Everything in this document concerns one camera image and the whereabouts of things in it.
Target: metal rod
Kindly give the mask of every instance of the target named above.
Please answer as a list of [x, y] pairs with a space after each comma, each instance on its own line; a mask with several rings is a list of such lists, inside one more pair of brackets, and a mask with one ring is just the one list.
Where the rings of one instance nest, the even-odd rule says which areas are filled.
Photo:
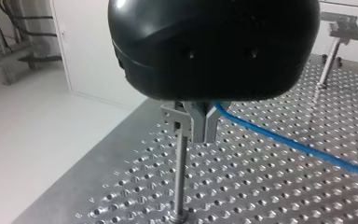
[[176, 154], [176, 175], [175, 175], [175, 195], [172, 214], [172, 222], [183, 223], [186, 220], [186, 211], [183, 209], [184, 191], [185, 191], [185, 172], [186, 172], [186, 154], [187, 137], [179, 134]]
[[[25, 16], [25, 9], [24, 9], [24, 4], [21, 3], [21, 0], [12, 0], [11, 1], [11, 9], [12, 9], [12, 12], [14, 15], [20, 15], [21, 17]], [[29, 30], [29, 22], [28, 21], [18, 21], [18, 23], [24, 27], [25, 30]], [[25, 35], [21, 32], [20, 33], [20, 36], [21, 36], [21, 41], [24, 41], [24, 42], [32, 42], [32, 38], [28, 35]], [[33, 52], [30, 52], [30, 56], [31, 57], [35, 57], [36, 55], [34, 54], [34, 51]], [[31, 70], [36, 70], [38, 69], [38, 65], [36, 63], [28, 63], [28, 67], [31, 69]]]
[[[12, 7], [12, 10], [14, 9], [13, 6], [15, 6], [15, 3], [14, 1], [10, 1], [11, 2], [11, 7]], [[14, 26], [12, 25], [13, 27], [13, 33], [14, 33], [14, 37], [16, 39], [16, 43], [20, 43], [22, 40], [23, 40], [23, 36], [22, 36], [22, 33]]]
[[330, 49], [330, 52], [328, 54], [326, 65], [324, 66], [324, 70], [322, 71], [321, 79], [318, 82], [319, 87], [325, 87], [325, 85], [327, 84], [327, 78], [328, 75], [330, 74], [331, 68], [333, 67], [334, 60], [337, 57], [340, 44], [341, 44], [341, 39], [335, 38], [333, 41], [333, 45]]

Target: metal frame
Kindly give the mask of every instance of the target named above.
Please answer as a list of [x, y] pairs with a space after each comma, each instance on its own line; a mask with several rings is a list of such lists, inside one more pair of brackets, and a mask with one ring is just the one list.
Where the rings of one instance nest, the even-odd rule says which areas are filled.
[[[11, 1], [10, 7], [16, 15], [23, 15], [23, 8], [19, 0]], [[21, 21], [20, 24], [27, 28], [25, 22]], [[37, 45], [39, 45], [31, 43], [29, 36], [20, 34], [14, 27], [13, 29], [15, 31], [16, 44], [10, 46], [10, 48], [5, 46], [4, 37], [0, 34], [0, 68], [2, 69], [2, 74], [5, 79], [4, 84], [6, 85], [17, 81], [16, 74], [13, 74], [8, 64], [17, 61], [21, 57], [33, 54], [37, 50]], [[28, 63], [28, 65], [32, 70], [37, 69], [35, 63]]]

